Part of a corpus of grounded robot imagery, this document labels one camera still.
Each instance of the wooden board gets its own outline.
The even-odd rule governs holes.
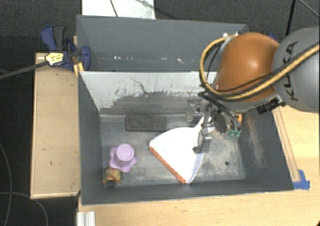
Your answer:
[[[36,63],[45,54],[36,55]],[[30,196],[75,196],[80,190],[74,72],[45,66],[35,71]]]

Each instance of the wooden table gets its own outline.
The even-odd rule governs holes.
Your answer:
[[[36,61],[43,61],[43,56],[37,54]],[[34,199],[75,196],[80,190],[76,91],[71,71],[46,66],[35,72],[30,188]],[[78,210],[95,211],[97,226],[315,226],[320,221],[319,115],[289,107],[278,112],[310,190],[90,206],[79,203]],[[290,159],[288,144],[286,149]]]

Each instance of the yellow cable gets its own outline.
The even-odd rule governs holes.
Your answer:
[[[208,51],[215,46],[216,44],[225,41],[227,38],[232,38],[235,37],[236,35],[231,35],[231,36],[227,36],[227,37],[222,37],[219,38],[213,42],[211,42],[202,52],[201,58],[200,58],[200,78],[203,82],[203,84],[205,85],[205,87],[212,93],[216,94],[216,95],[223,95],[223,92],[217,91],[216,89],[214,89],[212,86],[210,86],[210,84],[207,82],[206,76],[205,76],[205,70],[204,70],[204,64],[205,64],[205,60],[207,58],[207,53]],[[283,70],[281,70],[279,73],[277,73],[276,75],[274,75],[272,78],[270,78],[269,80],[267,80],[265,83],[258,85],[256,88],[244,92],[242,94],[239,95],[234,95],[234,96],[229,96],[229,97],[224,97],[224,99],[227,100],[235,100],[235,99],[240,99],[240,98],[245,98],[248,96],[251,96],[255,93],[258,93],[259,91],[263,90],[264,88],[272,85],[273,83],[275,83],[276,81],[278,81],[280,78],[282,78],[285,74],[287,74],[288,72],[292,71],[294,68],[296,68],[301,62],[303,62],[304,60],[306,60],[308,57],[312,56],[314,53],[319,51],[319,45],[309,49],[307,52],[305,52],[303,55],[301,55],[299,58],[297,58],[296,60],[294,60],[292,63],[290,63],[288,66],[286,66]]]

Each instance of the purple plastic object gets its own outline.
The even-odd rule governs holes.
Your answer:
[[[111,168],[128,173],[137,162],[138,158],[135,155],[135,150],[129,144],[121,144],[110,149],[109,166]]]

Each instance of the black floor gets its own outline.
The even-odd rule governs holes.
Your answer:
[[[319,13],[319,0],[303,0]],[[253,31],[272,31],[285,37],[291,0],[155,0],[156,17],[211,22],[246,23]],[[34,62],[45,50],[40,30],[49,24],[65,25],[76,33],[75,15],[81,0],[0,0],[0,69],[17,70]],[[319,18],[297,2],[291,30],[319,25]],[[33,74],[0,80],[0,143],[7,154],[13,191],[29,193],[33,115]],[[9,177],[0,153],[0,192],[9,191]],[[76,199],[41,200],[49,225],[75,224]],[[5,222],[8,195],[0,195],[0,225]],[[46,225],[41,209],[24,197],[14,196],[8,226]]]

